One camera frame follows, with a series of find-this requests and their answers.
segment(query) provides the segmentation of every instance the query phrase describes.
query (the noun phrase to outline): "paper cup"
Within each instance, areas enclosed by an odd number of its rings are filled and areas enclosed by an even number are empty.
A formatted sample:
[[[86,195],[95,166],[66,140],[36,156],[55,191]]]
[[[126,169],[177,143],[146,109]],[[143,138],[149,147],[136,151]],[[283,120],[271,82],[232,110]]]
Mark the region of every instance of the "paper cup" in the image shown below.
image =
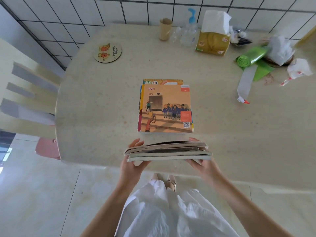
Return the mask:
[[[164,18],[160,20],[160,36],[159,36],[160,40],[166,41],[169,39],[171,27],[172,27],[172,20],[168,18]]]

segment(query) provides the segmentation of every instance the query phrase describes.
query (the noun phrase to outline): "chair backrest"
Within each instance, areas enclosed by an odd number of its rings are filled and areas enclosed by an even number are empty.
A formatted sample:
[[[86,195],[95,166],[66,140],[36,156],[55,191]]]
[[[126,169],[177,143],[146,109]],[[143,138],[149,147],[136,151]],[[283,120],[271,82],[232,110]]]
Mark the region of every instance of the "chair backrest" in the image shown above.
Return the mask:
[[[55,113],[57,93],[36,86],[21,77],[34,75],[59,87],[61,78],[0,39],[0,104],[4,99],[31,110]],[[0,129],[55,139],[55,127],[29,120],[22,120],[2,112]]]

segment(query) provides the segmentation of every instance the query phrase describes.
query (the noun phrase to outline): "white dress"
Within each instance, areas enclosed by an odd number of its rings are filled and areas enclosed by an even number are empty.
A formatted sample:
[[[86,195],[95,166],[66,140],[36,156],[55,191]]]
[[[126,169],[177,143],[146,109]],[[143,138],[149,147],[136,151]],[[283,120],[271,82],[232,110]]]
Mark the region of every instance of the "white dress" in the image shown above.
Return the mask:
[[[238,237],[198,190],[174,192],[161,180],[150,181],[127,199],[116,236]]]

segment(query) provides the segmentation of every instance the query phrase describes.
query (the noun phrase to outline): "coaster with cartoon drawing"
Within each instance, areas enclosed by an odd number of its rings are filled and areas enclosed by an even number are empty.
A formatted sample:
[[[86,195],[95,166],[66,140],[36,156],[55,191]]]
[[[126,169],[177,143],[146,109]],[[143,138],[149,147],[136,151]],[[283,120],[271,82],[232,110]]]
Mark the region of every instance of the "coaster with cartoon drawing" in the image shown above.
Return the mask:
[[[115,42],[101,44],[98,50],[94,53],[94,58],[98,62],[109,63],[113,62],[122,54],[122,47]]]

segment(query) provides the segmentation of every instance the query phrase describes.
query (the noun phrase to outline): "forearm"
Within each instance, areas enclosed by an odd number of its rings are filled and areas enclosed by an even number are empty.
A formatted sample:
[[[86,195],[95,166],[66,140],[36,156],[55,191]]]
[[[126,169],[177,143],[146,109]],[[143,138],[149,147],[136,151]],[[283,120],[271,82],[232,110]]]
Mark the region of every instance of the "forearm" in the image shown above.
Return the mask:
[[[250,237],[292,236],[259,209],[226,178],[219,178],[215,184],[215,189],[227,201]]]
[[[123,207],[131,192],[131,188],[118,184],[81,237],[114,236]]]

